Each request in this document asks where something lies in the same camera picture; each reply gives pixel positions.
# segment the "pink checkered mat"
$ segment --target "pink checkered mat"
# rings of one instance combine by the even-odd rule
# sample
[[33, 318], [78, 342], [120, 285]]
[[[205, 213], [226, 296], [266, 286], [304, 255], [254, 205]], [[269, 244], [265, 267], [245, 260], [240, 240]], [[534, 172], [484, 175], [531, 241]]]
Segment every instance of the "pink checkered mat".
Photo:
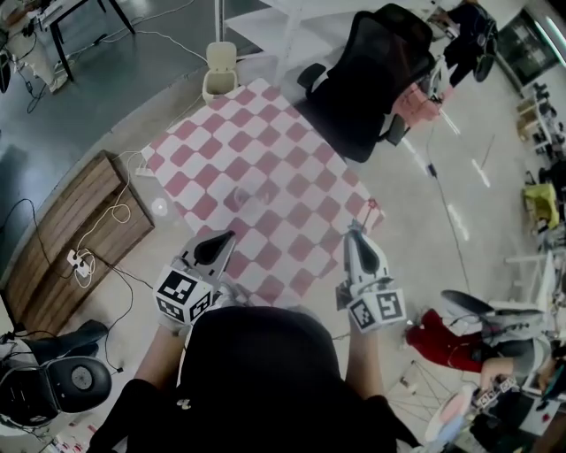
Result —
[[142, 153], [197, 234], [236, 233], [227, 273], [255, 304], [297, 303], [341, 262], [353, 218], [368, 229], [381, 220], [356, 175], [262, 79], [203, 107]]

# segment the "gray floor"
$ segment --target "gray floor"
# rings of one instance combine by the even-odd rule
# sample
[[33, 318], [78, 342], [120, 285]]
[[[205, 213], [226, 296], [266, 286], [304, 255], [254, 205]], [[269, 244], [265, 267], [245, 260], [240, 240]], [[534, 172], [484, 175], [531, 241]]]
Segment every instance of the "gray floor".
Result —
[[[177, 8], [188, 0], [119, 1], [130, 20]], [[101, 34], [123, 27], [107, 2], [104, 14], [94, 1], [63, 19], [65, 53], [82, 49]], [[258, 7], [256, 0], [226, 2], [230, 17]], [[140, 30], [169, 35], [191, 50], [204, 55], [214, 40], [214, 12], [211, 0], [195, 0], [179, 12], [153, 19]], [[58, 61], [49, 33], [38, 33], [53, 62]], [[227, 39], [239, 48], [248, 43], [237, 34]], [[30, 198], [36, 209], [61, 178], [87, 150], [129, 112], [167, 88], [180, 76], [203, 66], [203, 61], [157, 35], [128, 35], [113, 44], [102, 43], [83, 53], [73, 66], [74, 83], [55, 96], [49, 94], [27, 114], [29, 94], [23, 80], [14, 74], [7, 93], [0, 97], [0, 221], [15, 202]], [[23, 74], [31, 79], [28, 69]], [[32, 80], [38, 92], [42, 82]], [[29, 205], [13, 213], [0, 233], [0, 274], [31, 221]]]

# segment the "mesh chair back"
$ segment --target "mesh chair back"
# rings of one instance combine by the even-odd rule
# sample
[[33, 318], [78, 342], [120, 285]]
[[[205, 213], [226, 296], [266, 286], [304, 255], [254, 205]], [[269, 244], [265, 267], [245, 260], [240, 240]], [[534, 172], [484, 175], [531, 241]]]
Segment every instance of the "mesh chair back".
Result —
[[415, 14], [398, 4], [386, 4], [375, 12], [377, 20], [394, 30], [406, 41], [429, 50], [432, 42], [432, 29]]
[[355, 15], [346, 49], [328, 72], [337, 104], [390, 113], [397, 97], [432, 70], [432, 55], [392, 28], [373, 13]]

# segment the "backpack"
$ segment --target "backpack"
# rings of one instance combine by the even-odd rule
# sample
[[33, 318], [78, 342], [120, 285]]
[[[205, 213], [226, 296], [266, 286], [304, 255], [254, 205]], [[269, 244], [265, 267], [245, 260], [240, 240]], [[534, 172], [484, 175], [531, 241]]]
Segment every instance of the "backpack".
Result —
[[484, 25], [481, 30], [478, 30], [476, 37], [476, 44], [480, 51], [478, 53], [478, 62], [474, 68], [474, 78], [476, 81], [482, 82], [487, 79], [492, 70], [495, 55], [497, 54], [499, 32], [497, 30], [497, 22], [489, 12], [478, 4], [475, 6], [480, 13], [481, 19], [483, 19]]

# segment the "black office chair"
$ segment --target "black office chair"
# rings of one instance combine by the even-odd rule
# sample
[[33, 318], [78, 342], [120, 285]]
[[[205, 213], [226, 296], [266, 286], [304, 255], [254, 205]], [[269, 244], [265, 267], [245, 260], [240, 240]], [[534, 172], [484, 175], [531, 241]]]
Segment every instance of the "black office chair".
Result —
[[320, 64], [299, 76], [306, 100], [295, 107], [339, 154], [357, 162], [365, 162], [377, 142], [399, 143], [407, 132], [400, 116], [394, 116], [385, 133], [381, 129], [397, 97], [434, 67], [429, 30], [395, 4], [375, 13], [358, 12], [340, 61], [327, 79], [313, 89], [326, 71]]

